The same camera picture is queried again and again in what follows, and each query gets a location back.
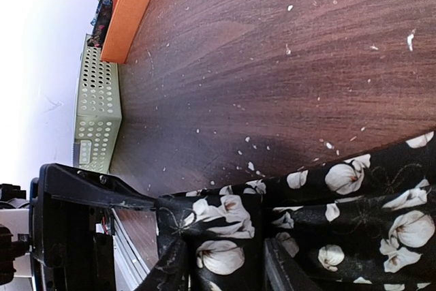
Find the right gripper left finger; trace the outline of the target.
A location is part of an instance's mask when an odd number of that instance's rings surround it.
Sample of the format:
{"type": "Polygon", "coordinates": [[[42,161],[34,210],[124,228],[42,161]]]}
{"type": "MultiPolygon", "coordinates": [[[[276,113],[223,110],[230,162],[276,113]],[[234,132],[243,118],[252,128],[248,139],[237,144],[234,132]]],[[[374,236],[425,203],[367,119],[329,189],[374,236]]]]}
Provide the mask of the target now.
{"type": "Polygon", "coordinates": [[[173,241],[135,291],[188,290],[188,261],[186,242],[182,239],[173,241]]]}

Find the black white floral tie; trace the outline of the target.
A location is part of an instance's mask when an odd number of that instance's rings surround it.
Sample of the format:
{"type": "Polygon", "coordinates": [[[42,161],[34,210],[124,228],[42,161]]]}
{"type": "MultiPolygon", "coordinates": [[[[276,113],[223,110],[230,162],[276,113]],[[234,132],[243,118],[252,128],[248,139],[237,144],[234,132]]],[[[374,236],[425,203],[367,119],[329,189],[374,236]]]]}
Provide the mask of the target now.
{"type": "Polygon", "coordinates": [[[284,177],[166,196],[157,251],[188,246],[193,290],[261,290],[276,239],[323,290],[435,289],[435,133],[284,177]]]}

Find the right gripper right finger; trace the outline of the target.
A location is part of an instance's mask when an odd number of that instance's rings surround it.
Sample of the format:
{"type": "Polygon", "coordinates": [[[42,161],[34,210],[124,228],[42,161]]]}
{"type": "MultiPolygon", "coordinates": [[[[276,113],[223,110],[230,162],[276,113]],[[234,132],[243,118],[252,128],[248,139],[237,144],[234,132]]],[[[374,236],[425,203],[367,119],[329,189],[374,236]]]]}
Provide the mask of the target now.
{"type": "Polygon", "coordinates": [[[277,239],[264,240],[264,290],[321,291],[277,239]]]}

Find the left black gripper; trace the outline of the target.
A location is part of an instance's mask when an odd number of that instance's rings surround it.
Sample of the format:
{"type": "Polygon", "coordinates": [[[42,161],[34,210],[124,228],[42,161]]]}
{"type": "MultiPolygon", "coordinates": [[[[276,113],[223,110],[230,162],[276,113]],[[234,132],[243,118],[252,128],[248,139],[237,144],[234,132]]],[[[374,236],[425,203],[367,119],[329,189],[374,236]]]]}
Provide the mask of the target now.
{"type": "Polygon", "coordinates": [[[102,209],[152,211],[156,199],[120,178],[45,164],[31,182],[29,235],[34,290],[115,290],[112,237],[102,209]]]}

